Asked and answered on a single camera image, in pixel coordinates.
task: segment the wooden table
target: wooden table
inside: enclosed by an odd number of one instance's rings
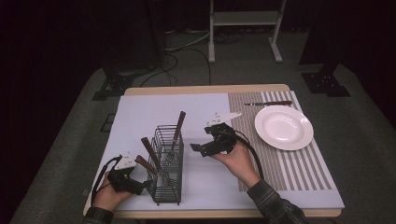
[[[200,93],[224,93],[224,92],[247,92],[247,91],[289,91],[284,84],[267,85],[232,85],[232,86],[185,86],[185,87],[157,87],[157,88],[131,88],[125,92],[126,96],[166,95],[166,94],[200,94]],[[84,214],[90,207],[91,198],[87,200]],[[115,212],[115,217],[121,218],[237,218],[237,217],[261,217],[257,209],[163,209],[162,205],[154,210],[128,210],[123,209]],[[339,208],[303,208],[307,217],[338,217],[342,207]]]

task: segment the utensil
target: utensil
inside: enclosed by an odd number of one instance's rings
[[[183,125],[183,121],[185,117],[186,117],[186,112],[180,111],[180,115],[178,116],[177,126],[175,129],[175,135],[173,137],[171,151],[168,152],[168,155],[166,156],[166,160],[165,160],[167,164],[169,164],[170,161],[172,161],[175,158],[175,144],[177,142],[178,136],[180,135],[181,125]]]
[[[152,148],[151,143],[149,142],[147,137],[142,138],[141,141],[145,146],[146,151],[150,155],[151,159],[153,160],[155,167],[157,168],[157,174],[163,178],[165,186],[173,185],[173,183],[175,183],[176,181],[171,179],[169,174],[161,167],[160,160],[158,159],[158,156]]]
[[[136,160],[134,160],[134,161],[136,161],[137,163],[142,165],[144,168],[146,168],[146,170],[150,171],[152,174],[154,174],[154,175],[158,174],[158,171],[148,161],[146,161],[142,156],[137,155]]]
[[[291,105],[292,101],[273,101],[273,102],[258,102],[258,103],[246,103],[244,105]]]

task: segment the black wire utensil holder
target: black wire utensil holder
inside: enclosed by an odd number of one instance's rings
[[[148,171],[148,181],[151,184],[147,189],[157,205],[160,203],[179,205],[181,202],[184,144],[181,133],[178,134],[175,142],[176,131],[176,125],[157,126],[151,141],[154,155],[150,155],[148,162],[157,168],[157,172]]]

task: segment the gray carpet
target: gray carpet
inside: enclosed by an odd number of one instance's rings
[[[315,72],[320,64],[299,65],[307,33],[281,33],[278,46],[284,59],[276,63],[267,35],[245,35],[232,45],[216,45],[216,63],[211,64],[211,84],[285,83],[297,94],[311,120],[318,146],[340,189],[346,208],[337,223],[396,223],[396,132],[361,87],[356,76],[339,65],[334,73],[351,97],[329,98],[311,94],[301,76]],[[194,35],[171,35],[173,47],[188,43]],[[194,49],[207,55],[207,46]],[[197,51],[173,54],[177,67],[170,74],[178,86],[209,85],[204,57]],[[164,68],[175,59],[165,60]],[[138,77],[138,87],[150,75]],[[108,133],[101,133],[107,114],[115,113],[119,97],[92,101],[105,74],[92,74],[50,149],[12,223],[79,223]],[[176,80],[171,77],[171,85]],[[169,86],[166,74],[145,86]],[[311,223],[331,223],[310,218]],[[114,220],[114,223],[135,223]]]

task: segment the plaid sleeve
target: plaid sleeve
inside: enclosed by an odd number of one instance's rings
[[[281,199],[279,194],[264,180],[248,190],[247,194],[269,223],[308,223],[304,212],[299,207]]]
[[[109,224],[114,214],[98,207],[90,207],[82,219],[83,224]]]

